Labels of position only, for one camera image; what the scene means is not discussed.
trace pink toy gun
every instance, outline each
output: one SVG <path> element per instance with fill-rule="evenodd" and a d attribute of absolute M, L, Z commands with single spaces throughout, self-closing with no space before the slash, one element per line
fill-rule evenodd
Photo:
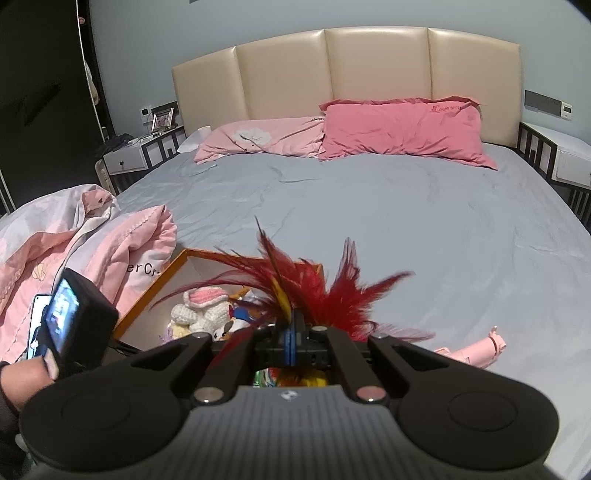
<path fill-rule="evenodd" d="M 435 353 L 448 356 L 459 362 L 464 362 L 474 367 L 486 368 L 499 358 L 507 344 L 503 338 L 497 334 L 496 326 L 492 328 L 488 337 L 473 343 L 457 352 L 450 352 L 449 348 L 438 348 Z"/>

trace light blue wall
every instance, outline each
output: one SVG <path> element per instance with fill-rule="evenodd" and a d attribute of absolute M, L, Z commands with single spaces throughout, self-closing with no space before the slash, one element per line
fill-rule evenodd
<path fill-rule="evenodd" d="M 318 28 L 418 25 L 522 45 L 524 86 L 573 105 L 571 122 L 524 119 L 591 143 L 591 23 L 567 0 L 90 0 L 117 133 L 145 133 L 139 109 L 174 99 L 171 68 L 232 45 Z"/>

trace pillowcase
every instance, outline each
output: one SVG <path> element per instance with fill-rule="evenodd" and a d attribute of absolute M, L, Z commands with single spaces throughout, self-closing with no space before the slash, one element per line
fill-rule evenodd
<path fill-rule="evenodd" d="M 326 114 L 321 160 L 409 154 L 497 169 L 483 152 L 478 103 L 469 98 L 333 100 L 320 109 Z"/>
<path fill-rule="evenodd" d="M 234 153 L 318 157 L 323 136 L 321 116 L 234 122 L 216 128 L 203 140 L 195 162 L 213 161 Z"/>

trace beige leather headboard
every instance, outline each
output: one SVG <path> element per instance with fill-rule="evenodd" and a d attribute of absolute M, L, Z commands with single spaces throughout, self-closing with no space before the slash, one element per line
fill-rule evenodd
<path fill-rule="evenodd" d="M 237 120 L 318 115 L 334 98 L 466 96 L 482 140 L 514 147 L 521 117 L 519 45 L 436 28 L 331 28 L 227 48 L 173 68 L 188 134 Z"/>

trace stuffed toy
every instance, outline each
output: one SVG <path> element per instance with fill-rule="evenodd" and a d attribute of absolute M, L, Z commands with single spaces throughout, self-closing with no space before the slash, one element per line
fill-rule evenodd
<path fill-rule="evenodd" d="M 234 332 L 250 325 L 246 320 L 233 318 L 227 322 L 223 327 L 218 328 L 213 332 L 213 341 L 229 340 Z"/>
<path fill-rule="evenodd" d="M 168 332 L 172 339 L 194 332 L 207 332 L 213 336 L 230 322 L 232 305 L 223 288 L 192 288 L 183 293 L 183 302 L 175 305 L 170 312 Z"/>

